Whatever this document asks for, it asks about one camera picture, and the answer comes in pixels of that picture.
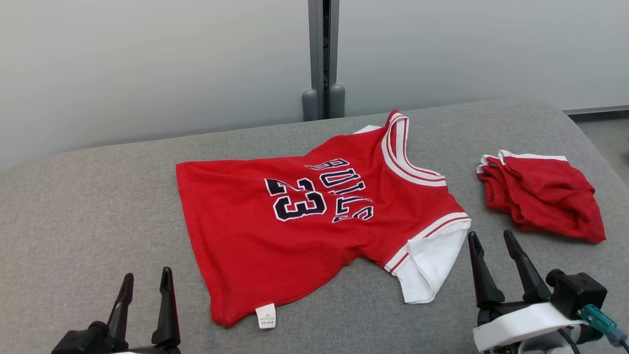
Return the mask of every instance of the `white wall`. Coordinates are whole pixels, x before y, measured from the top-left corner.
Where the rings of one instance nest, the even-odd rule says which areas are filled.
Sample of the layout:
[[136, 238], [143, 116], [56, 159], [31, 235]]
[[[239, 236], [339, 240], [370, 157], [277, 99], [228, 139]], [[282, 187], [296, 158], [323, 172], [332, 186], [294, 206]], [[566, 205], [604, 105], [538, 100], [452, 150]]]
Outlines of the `white wall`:
[[489, 98], [629, 104], [629, 1], [341, 0], [346, 116]]
[[308, 4], [0, 2], [0, 171], [87, 146], [298, 122]]

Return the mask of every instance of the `gray couch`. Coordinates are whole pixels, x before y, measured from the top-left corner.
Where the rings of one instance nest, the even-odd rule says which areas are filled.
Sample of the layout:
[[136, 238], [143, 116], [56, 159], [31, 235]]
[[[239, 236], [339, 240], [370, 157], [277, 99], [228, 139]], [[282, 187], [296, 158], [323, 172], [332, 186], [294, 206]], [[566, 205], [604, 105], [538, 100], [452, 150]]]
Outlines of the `gray couch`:
[[[411, 118], [409, 159], [447, 177], [508, 300], [522, 293], [502, 240], [503, 229], [514, 228], [507, 215], [486, 208], [476, 166], [482, 154], [499, 149], [567, 156], [596, 188], [608, 240], [594, 246], [550, 234], [515, 234], [542, 275], [553, 268], [585, 271], [605, 285], [603, 309], [629, 329], [629, 190], [567, 116], [522, 101], [405, 114]], [[336, 134], [385, 119], [370, 115], [97, 147], [1, 173], [0, 348], [50, 353], [66, 331], [106, 321], [127, 272], [135, 274], [127, 341], [147, 345], [157, 325], [162, 267], [170, 266], [183, 353], [475, 353], [467, 244], [430, 304], [404, 304], [398, 281], [361, 259], [313, 294], [278, 307], [271, 331], [259, 330], [255, 316], [232, 329], [210, 319], [175, 164], [301, 155]], [[581, 350], [617, 353], [605, 340]]]

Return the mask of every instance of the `teal connector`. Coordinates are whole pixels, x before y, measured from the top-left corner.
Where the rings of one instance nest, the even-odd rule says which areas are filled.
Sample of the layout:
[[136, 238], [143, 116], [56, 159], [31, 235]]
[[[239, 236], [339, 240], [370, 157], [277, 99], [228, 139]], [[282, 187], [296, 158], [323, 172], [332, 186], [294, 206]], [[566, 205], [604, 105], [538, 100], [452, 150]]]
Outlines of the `teal connector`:
[[585, 305], [577, 314], [583, 318], [590, 326], [603, 333], [613, 346], [621, 346], [626, 343], [627, 334], [616, 328], [616, 323], [607, 317], [598, 307]]

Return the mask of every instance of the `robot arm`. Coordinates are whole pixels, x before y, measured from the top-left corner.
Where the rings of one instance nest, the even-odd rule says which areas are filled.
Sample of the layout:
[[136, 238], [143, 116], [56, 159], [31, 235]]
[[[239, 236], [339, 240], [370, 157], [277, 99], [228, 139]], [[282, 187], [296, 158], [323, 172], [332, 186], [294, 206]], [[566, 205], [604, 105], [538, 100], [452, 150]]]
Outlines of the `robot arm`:
[[553, 270], [546, 277], [546, 283], [554, 288], [551, 294], [513, 233], [505, 230], [504, 242], [518, 267], [524, 294], [522, 301], [504, 302], [504, 294], [485, 264], [478, 236], [472, 231], [467, 240], [479, 308], [473, 330], [479, 351], [578, 354], [577, 345], [598, 340], [604, 334], [612, 345], [627, 349], [626, 334], [599, 310], [607, 289], [589, 275]]
[[129, 344], [125, 340], [127, 313], [133, 300], [133, 274], [129, 273], [125, 275], [107, 324], [96, 321], [83, 331], [68, 331], [52, 354], [181, 354], [177, 348], [181, 343], [181, 337], [172, 270], [169, 267], [162, 270], [160, 293], [162, 304], [157, 330], [153, 332], [151, 339], [153, 346], [129, 349]]

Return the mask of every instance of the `red fabric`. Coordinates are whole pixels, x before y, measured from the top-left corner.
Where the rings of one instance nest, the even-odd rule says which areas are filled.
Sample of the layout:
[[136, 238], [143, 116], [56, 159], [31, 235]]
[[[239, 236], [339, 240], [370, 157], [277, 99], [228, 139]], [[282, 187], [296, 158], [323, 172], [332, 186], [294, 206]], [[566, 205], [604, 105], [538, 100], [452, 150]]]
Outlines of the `red fabric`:
[[[381, 144], [399, 116], [393, 111], [385, 127], [332, 137], [305, 156], [177, 165], [214, 322], [231, 327], [257, 307], [298, 300], [358, 257], [384, 267], [428, 225], [463, 212], [443, 176], [416, 169], [413, 183], [385, 162], [385, 153], [396, 166], [406, 159], [396, 134], [387, 152]], [[339, 198], [347, 201], [340, 208]], [[310, 214], [281, 219], [300, 210]]]
[[506, 151], [499, 156], [487, 157], [478, 174], [488, 207], [510, 214], [524, 231], [552, 231], [591, 243], [605, 240], [594, 188], [578, 169], [556, 158]]

